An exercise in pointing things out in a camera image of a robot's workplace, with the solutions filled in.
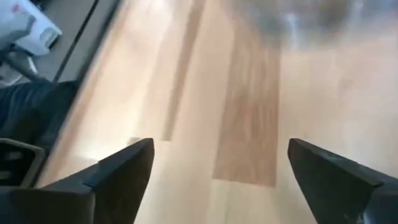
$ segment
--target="wooden floor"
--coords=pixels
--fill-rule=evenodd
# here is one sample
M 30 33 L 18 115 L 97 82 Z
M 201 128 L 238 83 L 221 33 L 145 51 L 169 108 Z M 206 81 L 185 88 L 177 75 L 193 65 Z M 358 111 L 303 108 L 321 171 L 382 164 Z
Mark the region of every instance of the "wooden floor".
M 136 223 L 315 223 L 288 141 L 398 177 L 397 37 L 287 50 L 223 0 L 126 1 L 40 185 L 152 137 Z

